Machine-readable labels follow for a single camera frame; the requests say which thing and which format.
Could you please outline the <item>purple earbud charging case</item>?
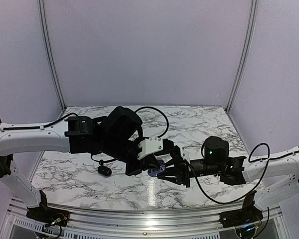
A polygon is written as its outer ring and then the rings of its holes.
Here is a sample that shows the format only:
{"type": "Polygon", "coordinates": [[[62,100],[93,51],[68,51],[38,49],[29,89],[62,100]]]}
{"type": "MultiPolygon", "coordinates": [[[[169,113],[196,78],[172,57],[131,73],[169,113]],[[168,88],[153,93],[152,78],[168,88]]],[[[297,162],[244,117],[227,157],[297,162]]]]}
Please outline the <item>purple earbud charging case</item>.
{"type": "Polygon", "coordinates": [[[159,163],[159,168],[153,168],[153,169],[148,170],[148,175],[150,177],[157,177],[158,174],[165,171],[165,169],[166,169],[165,162],[163,160],[159,159],[158,163],[159,163]]]}

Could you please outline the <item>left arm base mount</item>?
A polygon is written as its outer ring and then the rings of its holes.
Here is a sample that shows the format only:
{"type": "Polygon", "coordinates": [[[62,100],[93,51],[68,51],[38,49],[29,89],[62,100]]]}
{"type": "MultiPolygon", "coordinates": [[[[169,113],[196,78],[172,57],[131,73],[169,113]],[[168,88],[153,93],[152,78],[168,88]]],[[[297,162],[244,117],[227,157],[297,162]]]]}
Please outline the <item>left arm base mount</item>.
{"type": "Polygon", "coordinates": [[[52,222],[56,221],[57,225],[62,227],[67,226],[69,219],[69,211],[52,208],[47,205],[46,194],[39,190],[39,204],[38,206],[29,208],[27,207],[26,216],[30,219],[52,225],[52,222]]]}

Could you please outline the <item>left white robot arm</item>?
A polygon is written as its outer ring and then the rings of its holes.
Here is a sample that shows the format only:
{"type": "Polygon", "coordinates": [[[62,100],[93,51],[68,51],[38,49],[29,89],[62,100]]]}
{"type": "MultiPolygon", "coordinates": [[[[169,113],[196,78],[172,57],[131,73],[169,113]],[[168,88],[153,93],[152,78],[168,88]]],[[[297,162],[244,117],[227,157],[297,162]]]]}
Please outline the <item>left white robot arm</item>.
{"type": "Polygon", "coordinates": [[[70,113],[39,125],[12,125],[0,120],[0,181],[43,222],[51,220],[53,210],[47,205],[46,195],[17,172],[13,161],[16,153],[104,153],[124,162],[127,176],[154,169],[159,179],[188,185],[188,168],[180,148],[168,139],[145,137],[142,123],[136,112],[121,106],[103,117],[70,113]]]}

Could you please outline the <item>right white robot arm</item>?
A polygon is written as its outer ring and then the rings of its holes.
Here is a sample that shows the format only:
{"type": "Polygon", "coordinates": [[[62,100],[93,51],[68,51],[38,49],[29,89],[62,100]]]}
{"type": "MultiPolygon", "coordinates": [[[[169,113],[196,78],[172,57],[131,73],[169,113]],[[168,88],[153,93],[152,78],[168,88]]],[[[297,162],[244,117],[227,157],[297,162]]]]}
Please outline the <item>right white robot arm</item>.
{"type": "Polygon", "coordinates": [[[202,158],[187,161],[180,149],[170,150],[172,159],[165,163],[165,170],[157,173],[159,179],[178,185],[190,186],[190,179],[209,175],[219,176],[220,182],[230,185],[245,185],[248,182],[283,176],[284,178],[263,190],[251,189],[242,198],[246,204],[237,212],[237,219],[247,223],[259,211],[299,194],[299,146],[285,152],[263,157],[249,155],[230,157],[229,143],[216,136],[208,137],[201,148],[202,158]]]}

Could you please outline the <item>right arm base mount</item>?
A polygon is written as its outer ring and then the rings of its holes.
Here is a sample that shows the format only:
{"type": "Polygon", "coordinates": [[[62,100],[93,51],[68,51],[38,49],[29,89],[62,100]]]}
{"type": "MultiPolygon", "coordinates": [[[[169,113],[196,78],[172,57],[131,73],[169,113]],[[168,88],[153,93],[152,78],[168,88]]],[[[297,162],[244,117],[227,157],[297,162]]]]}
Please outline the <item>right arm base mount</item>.
{"type": "Polygon", "coordinates": [[[219,215],[219,222],[223,228],[236,227],[262,220],[263,213],[255,207],[256,190],[248,194],[241,209],[222,212],[219,215]]]}

